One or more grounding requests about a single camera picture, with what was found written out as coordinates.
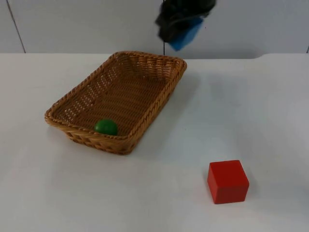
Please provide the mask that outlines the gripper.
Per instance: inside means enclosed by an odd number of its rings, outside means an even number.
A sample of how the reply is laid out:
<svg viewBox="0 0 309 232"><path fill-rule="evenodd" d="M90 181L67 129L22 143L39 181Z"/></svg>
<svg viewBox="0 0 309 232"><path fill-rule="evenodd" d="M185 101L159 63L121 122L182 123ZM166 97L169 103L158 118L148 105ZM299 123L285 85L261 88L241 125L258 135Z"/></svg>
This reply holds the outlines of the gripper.
<svg viewBox="0 0 309 232"><path fill-rule="evenodd" d="M216 0L164 1L162 11L155 20L159 38L165 43L177 40L196 24L196 16L207 17L216 3Z"/></svg>

